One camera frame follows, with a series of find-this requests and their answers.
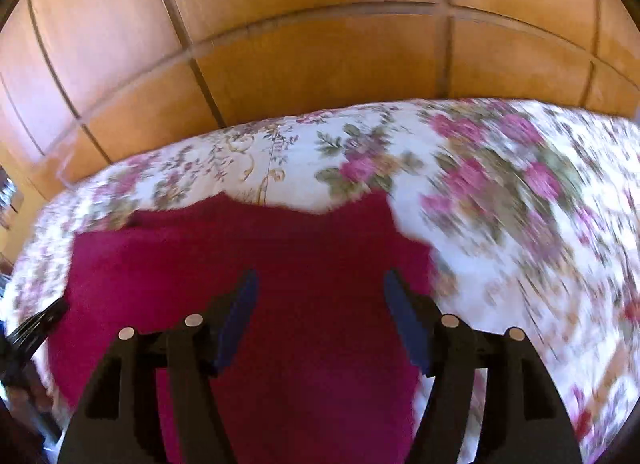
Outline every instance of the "red cloth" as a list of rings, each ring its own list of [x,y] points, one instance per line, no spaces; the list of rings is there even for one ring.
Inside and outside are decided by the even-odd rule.
[[[49,339],[63,395],[78,403],[122,327],[167,329],[253,267],[258,305],[212,382],[238,462],[402,462],[418,372],[386,309],[383,273],[397,267],[427,291],[429,248],[396,232],[384,194],[319,216],[220,200],[207,221],[77,236],[70,310]],[[179,463],[165,372],[158,384],[167,455]]]

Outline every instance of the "wooden headboard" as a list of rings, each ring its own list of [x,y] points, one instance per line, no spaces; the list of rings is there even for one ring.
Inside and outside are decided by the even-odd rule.
[[[47,198],[222,126],[403,98],[535,98],[632,116],[620,0],[19,0],[0,142]]]

